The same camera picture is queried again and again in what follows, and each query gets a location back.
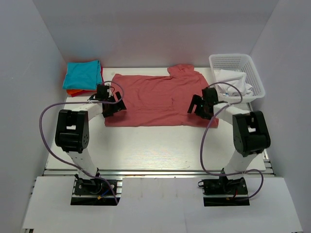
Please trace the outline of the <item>salmon pink t-shirt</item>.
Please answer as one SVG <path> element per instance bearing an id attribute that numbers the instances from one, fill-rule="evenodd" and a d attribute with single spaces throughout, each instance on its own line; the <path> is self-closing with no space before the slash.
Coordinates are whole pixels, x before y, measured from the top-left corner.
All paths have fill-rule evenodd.
<path id="1" fill-rule="evenodd" d="M 193 126 L 218 127 L 195 113 L 188 113 L 193 95 L 201 95 L 208 86 L 205 77 L 193 65 L 175 65 L 168 76 L 115 74 L 112 87 L 125 91 L 126 110 L 105 119 L 107 127 Z"/>

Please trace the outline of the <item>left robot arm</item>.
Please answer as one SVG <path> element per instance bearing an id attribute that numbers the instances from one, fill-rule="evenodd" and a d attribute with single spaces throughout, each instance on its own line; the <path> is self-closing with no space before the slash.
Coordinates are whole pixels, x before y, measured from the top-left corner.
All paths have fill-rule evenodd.
<path id="1" fill-rule="evenodd" d="M 96 93 L 87 101 L 77 102 L 77 108 L 62 109 L 58 114 L 56 146 L 71 158 L 73 166 L 78 169 L 79 178 L 87 180 L 86 188 L 93 194 L 102 190 L 103 182 L 98 179 L 99 169 L 87 149 L 90 141 L 89 122 L 99 115 L 107 118 L 126 110 L 123 97 L 123 88 L 113 81 L 107 81 L 97 85 Z"/>

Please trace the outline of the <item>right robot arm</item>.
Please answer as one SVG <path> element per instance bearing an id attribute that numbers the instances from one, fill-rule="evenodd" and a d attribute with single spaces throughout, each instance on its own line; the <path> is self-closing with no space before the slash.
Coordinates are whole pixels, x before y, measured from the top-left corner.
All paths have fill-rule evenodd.
<path id="1" fill-rule="evenodd" d="M 247 111 L 236 107 L 241 100 L 235 103 L 219 101 L 217 91 L 213 87 L 202 90 L 202 96 L 193 95 L 188 113 L 209 121 L 201 140 L 200 164 L 202 170 L 211 176 L 225 177 L 219 181 L 219 187 L 224 193 L 232 193 L 237 188 L 236 180 L 245 173 L 258 171 L 247 169 L 250 163 L 271 145 L 264 114 L 261 111 Z M 219 118 L 232 126 L 233 144 L 235 150 L 228 164 L 220 173 L 212 173 L 205 169 L 203 149 L 205 137 L 213 121 Z"/>

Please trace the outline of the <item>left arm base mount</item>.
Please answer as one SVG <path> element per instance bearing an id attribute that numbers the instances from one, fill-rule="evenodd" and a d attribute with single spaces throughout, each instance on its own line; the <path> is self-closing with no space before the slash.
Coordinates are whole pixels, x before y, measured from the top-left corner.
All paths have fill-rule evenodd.
<path id="1" fill-rule="evenodd" d="M 121 199 L 121 183 L 118 180 L 82 179 L 74 175 L 75 181 L 71 195 L 71 206 L 117 206 Z"/>

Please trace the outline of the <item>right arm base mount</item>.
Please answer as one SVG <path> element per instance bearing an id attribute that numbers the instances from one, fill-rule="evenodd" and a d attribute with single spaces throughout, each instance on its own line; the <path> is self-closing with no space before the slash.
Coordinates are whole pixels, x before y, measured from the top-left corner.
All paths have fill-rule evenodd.
<path id="1" fill-rule="evenodd" d="M 227 177 L 204 179 L 198 182 L 203 190 L 205 207 L 249 206 L 245 179 L 229 180 Z"/>

